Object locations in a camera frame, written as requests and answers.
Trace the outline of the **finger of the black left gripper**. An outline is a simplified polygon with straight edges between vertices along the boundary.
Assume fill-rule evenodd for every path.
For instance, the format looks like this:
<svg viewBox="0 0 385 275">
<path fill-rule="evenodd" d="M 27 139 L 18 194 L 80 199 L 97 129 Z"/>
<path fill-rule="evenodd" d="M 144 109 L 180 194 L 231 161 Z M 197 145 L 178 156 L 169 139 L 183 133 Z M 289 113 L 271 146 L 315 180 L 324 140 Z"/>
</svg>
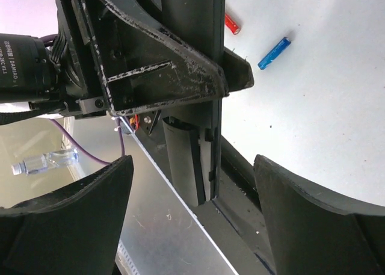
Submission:
<svg viewBox="0 0 385 275">
<path fill-rule="evenodd" d="M 229 91 L 241 91 L 254 86 L 250 63 L 230 49 L 224 48 L 222 67 Z"/>
</svg>

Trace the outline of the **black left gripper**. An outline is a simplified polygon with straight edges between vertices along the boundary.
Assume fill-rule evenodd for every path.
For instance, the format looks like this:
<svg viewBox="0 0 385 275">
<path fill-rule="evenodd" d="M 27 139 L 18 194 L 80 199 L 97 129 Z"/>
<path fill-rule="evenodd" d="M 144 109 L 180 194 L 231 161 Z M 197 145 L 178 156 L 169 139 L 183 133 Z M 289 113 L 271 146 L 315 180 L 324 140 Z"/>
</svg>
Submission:
<svg viewBox="0 0 385 275">
<path fill-rule="evenodd" d="M 180 105 L 192 63 L 206 61 L 137 0 L 56 0 L 64 116 L 145 113 Z"/>
</svg>

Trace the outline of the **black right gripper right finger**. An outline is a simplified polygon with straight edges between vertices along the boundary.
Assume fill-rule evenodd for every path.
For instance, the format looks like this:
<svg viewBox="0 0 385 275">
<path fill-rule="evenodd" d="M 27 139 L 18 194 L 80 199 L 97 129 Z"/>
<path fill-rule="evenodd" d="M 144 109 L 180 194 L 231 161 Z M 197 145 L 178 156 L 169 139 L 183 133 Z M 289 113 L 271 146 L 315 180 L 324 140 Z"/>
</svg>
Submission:
<svg viewBox="0 0 385 275">
<path fill-rule="evenodd" d="M 292 173 L 262 155 L 254 178 L 277 274 L 384 274 L 384 207 Z"/>
</svg>

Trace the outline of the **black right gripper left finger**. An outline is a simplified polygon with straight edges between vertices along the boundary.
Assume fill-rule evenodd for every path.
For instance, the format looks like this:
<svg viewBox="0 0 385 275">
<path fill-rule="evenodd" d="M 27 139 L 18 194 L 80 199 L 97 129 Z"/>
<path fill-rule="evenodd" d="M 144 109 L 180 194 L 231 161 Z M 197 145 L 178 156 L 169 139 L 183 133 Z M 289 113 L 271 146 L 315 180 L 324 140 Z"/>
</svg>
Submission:
<svg viewBox="0 0 385 275">
<path fill-rule="evenodd" d="M 1 208 L 1 274 L 112 274 L 132 187 L 132 157 Z"/>
</svg>

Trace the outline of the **black remote control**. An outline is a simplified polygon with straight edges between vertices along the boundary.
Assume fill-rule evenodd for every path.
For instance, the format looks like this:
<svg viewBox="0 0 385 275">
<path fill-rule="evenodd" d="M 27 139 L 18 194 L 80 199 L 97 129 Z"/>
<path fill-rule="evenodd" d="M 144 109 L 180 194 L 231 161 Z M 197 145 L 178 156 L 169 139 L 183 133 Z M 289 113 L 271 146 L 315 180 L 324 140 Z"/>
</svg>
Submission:
<svg viewBox="0 0 385 275">
<path fill-rule="evenodd" d="M 162 23 L 206 61 L 192 63 L 180 105 L 162 114 L 199 129 L 206 198 L 218 194 L 222 98 L 228 94 L 220 69 L 224 53 L 224 0 L 161 0 Z"/>
</svg>

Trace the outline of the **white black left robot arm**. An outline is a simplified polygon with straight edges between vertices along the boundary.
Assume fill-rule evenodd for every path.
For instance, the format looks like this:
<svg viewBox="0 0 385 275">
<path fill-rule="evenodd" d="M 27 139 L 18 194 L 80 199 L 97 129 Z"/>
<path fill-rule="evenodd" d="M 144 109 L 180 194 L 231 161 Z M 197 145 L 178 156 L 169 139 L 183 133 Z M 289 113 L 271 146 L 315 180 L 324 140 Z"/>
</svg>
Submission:
<svg viewBox="0 0 385 275">
<path fill-rule="evenodd" d="M 1 124 L 133 116 L 254 85 L 224 47 L 224 0 L 55 0 L 57 33 L 1 34 Z"/>
</svg>

